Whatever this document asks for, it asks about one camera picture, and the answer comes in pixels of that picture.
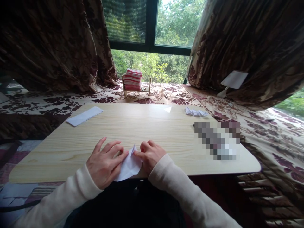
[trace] striped towel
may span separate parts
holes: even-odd
[[[140,90],[140,86],[125,85],[124,87],[126,90]]]
[[[123,83],[126,90],[140,90],[143,74],[140,70],[127,69]]]
[[[126,75],[128,76],[137,76],[141,77],[143,76],[142,72],[140,70],[132,70],[130,68],[127,69]]]
[[[133,85],[133,86],[138,86],[141,84],[141,82],[134,82],[134,81],[123,81],[125,85]]]

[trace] floral bedspread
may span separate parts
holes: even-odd
[[[198,105],[179,84],[152,83],[147,92],[129,92],[124,98],[121,84],[96,94],[18,91],[0,104],[0,139],[44,139],[80,106],[88,103],[139,103]]]
[[[241,123],[241,143],[262,166],[261,173],[239,178],[242,187],[250,193],[254,192],[254,196],[264,196],[259,203],[266,202],[267,207],[263,207],[265,216],[293,219],[278,224],[269,221],[269,225],[303,227],[304,122],[274,108],[256,112],[229,99],[217,98],[213,91],[202,91],[190,85],[182,86],[218,121]],[[292,203],[286,203],[288,199],[286,201],[286,198],[282,198],[281,192]],[[277,206],[275,202],[279,202],[280,207],[271,208]]]
[[[197,101],[180,84],[152,83],[150,99],[148,92],[129,92],[124,98],[121,84],[105,87],[95,94],[75,93],[45,93],[27,92],[20,90],[12,95],[11,99],[0,104],[1,114],[29,114],[29,115],[66,115],[71,114],[80,106],[88,103],[139,103],[139,104],[179,104],[198,105]]]
[[[264,202],[263,213],[273,218],[268,221],[270,226],[304,226],[304,122],[276,109],[256,112],[217,98],[210,91],[160,83],[151,85],[150,99],[147,92],[130,92],[125,99],[121,85],[92,95],[19,91],[9,98],[0,104],[0,138],[45,138],[87,103],[197,105],[219,122],[240,122],[241,142],[263,169],[261,173],[241,176],[238,181],[254,196],[261,196],[253,201]]]

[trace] person's left hand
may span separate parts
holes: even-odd
[[[99,140],[93,153],[86,162],[89,173],[96,186],[103,190],[108,187],[113,180],[119,175],[122,161],[127,157],[129,151],[124,151],[124,147],[119,145],[121,141],[109,142],[100,151],[106,137]],[[113,158],[117,152],[121,155]]]

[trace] curtain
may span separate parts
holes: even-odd
[[[248,72],[227,96],[267,109],[304,86],[304,2],[207,0],[192,47],[188,81],[221,91],[233,70]]]
[[[0,67],[29,91],[117,85],[100,0],[6,1],[1,21]]]

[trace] tree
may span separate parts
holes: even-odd
[[[274,107],[292,116],[304,119],[304,87]]]
[[[205,0],[159,1],[156,44],[191,47],[202,15]],[[109,38],[132,42],[145,41],[145,1],[105,1],[104,14]],[[156,53],[111,50],[117,74],[127,68],[143,73],[142,81],[183,83],[189,57]]]

